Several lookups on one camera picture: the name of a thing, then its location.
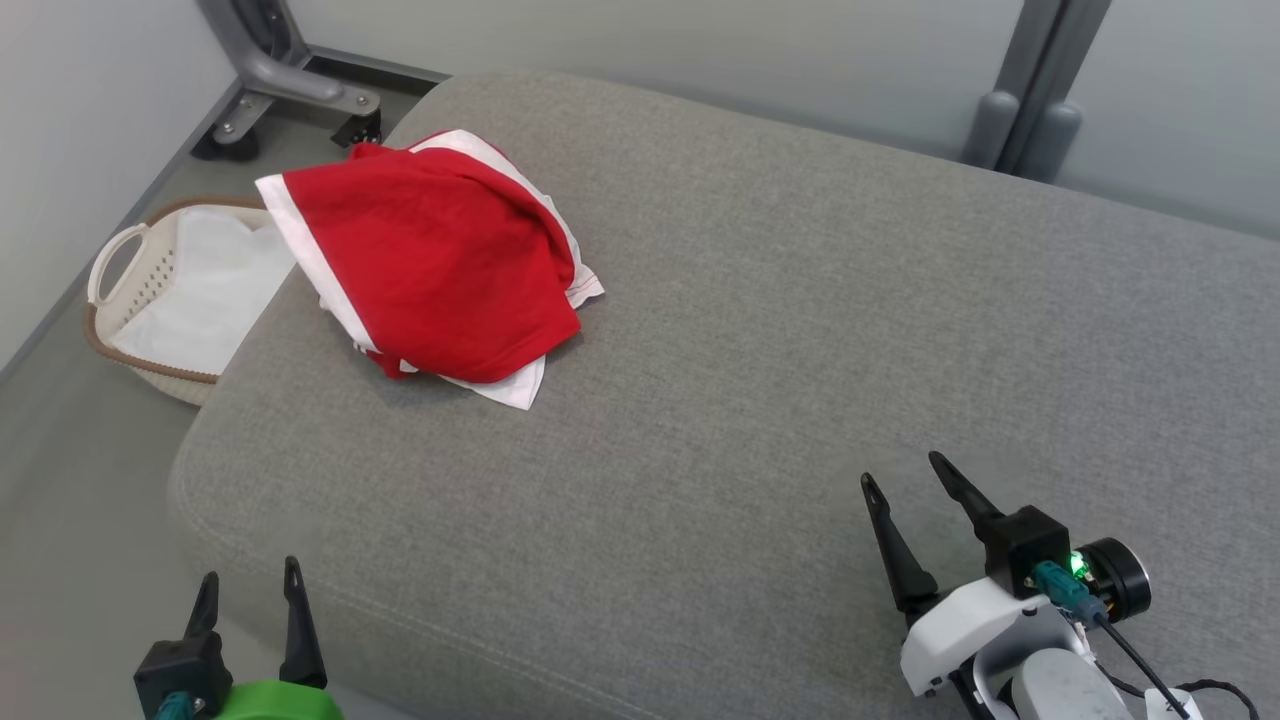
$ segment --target sofa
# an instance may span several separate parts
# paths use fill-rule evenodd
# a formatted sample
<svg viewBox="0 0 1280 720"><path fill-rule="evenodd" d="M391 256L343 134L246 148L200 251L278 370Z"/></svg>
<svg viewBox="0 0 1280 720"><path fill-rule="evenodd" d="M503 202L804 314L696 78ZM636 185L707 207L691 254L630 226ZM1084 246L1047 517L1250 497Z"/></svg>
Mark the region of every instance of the sofa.
<svg viewBox="0 0 1280 720"><path fill-rule="evenodd" d="M973 580L938 450L1142 557L1167 682L1280 707L1280 243L554 73L449 79L388 143L449 128L608 292L520 411L387 379L294 272L169 487L234 620L278 641L292 553L330 676L421 717L966 717L901 678L858 487Z"/></svg>

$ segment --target white basket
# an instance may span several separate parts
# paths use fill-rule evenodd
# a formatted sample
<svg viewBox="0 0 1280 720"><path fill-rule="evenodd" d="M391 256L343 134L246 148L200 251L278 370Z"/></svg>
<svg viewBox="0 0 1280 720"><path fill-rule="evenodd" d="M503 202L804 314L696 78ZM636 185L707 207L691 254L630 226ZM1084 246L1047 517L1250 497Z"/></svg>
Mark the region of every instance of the white basket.
<svg viewBox="0 0 1280 720"><path fill-rule="evenodd" d="M143 224L120 231L108 241L88 275L88 310L84 336L100 355L128 366L156 389L192 405L204 405L214 392L218 375L170 368L122 352L110 338L133 315L164 295L172 283L178 213L186 208L205 206L238 218L250 229L271 224L271 214L261 200L247 197L200 196L182 200L156 213ZM138 250L115 287L102 293L102 272L125 242L138 240Z"/></svg>

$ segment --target brown basket rim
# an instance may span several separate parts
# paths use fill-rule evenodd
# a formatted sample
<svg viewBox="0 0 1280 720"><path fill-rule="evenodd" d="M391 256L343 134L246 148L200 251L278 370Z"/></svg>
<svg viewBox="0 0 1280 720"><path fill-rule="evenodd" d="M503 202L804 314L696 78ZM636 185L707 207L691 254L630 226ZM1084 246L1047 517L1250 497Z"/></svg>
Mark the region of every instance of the brown basket rim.
<svg viewBox="0 0 1280 720"><path fill-rule="evenodd" d="M154 227L164 217L177 213L184 208L192 208L195 205L223 205L227 208L247 208L251 210L266 210L266 205L257 197L237 197L233 195L195 195L192 197L186 197L165 205L160 210L156 210L150 218L147 218L147 227ZM146 370L148 373L155 373L157 375L164 375L168 378L177 378L179 380L191 380L193 383L214 384L218 382L218 375L212 373L196 373L193 370L183 370L180 368L170 368L169 365L161 365L159 363L152 363L151 360L143 360L142 357L136 357L127 352L120 352L119 350L102 342L102 338L97 337L97 306L92 302L86 302L87 310L84 311L84 337L88 340L90 346L101 356L108 360L113 360L122 365L128 365L129 368L137 368L140 370Z"/></svg>

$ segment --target basket handle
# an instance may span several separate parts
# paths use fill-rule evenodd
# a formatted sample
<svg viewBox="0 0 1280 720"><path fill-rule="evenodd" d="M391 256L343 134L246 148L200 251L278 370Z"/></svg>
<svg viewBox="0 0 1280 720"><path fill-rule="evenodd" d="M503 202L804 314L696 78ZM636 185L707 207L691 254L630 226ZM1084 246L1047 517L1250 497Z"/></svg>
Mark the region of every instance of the basket handle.
<svg viewBox="0 0 1280 720"><path fill-rule="evenodd" d="M120 250L122 245L133 240L134 237L141 237L142 241L141 245L138 245L138 251L133 255L133 261L129 263L129 266L125 268L123 274L120 274L122 279L128 277L129 272L133 270L133 266L137 265L138 260L142 259L142 251L147 249L147 238L143 234L147 232L147 229L148 228L146 223L138 223L132 228L124 228L123 231L115 233L115 237L106 241L106 245L102 247L102 251L99 252L97 259L93 260L93 269L88 272L90 304L92 304L96 307L101 307L102 304L110 302L111 299L115 297L115 292L120 290L119 281L116 281L115 287L113 287L111 291L106 293L106 297L102 297L102 288L99 287L102 284L102 273L106 270L106 264L111 261L111 258L115 258L115 252Z"/></svg>

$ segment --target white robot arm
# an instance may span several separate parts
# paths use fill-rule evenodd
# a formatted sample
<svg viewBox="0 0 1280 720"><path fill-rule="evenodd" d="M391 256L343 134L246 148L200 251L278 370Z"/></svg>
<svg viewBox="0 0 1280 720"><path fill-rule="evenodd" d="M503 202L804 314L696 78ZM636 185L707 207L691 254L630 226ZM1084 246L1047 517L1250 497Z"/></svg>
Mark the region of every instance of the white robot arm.
<svg viewBox="0 0 1280 720"><path fill-rule="evenodd" d="M975 720L1133 720L1116 688L1138 691L1114 683L1089 650L1085 628L1102 626L1155 685L1143 697L1148 720L1202 720L1190 693L1166 688L1111 626L1151 605L1149 578L1133 552L1111 538L1073 551L1066 528L1044 512L1027 506L1005 515L942 454L929 461L987 550L986 575L946 596L893 525L876 480L861 480L890 589L906 616L901 670L915 696L954 687ZM1252 702L1233 692L1256 720Z"/></svg>

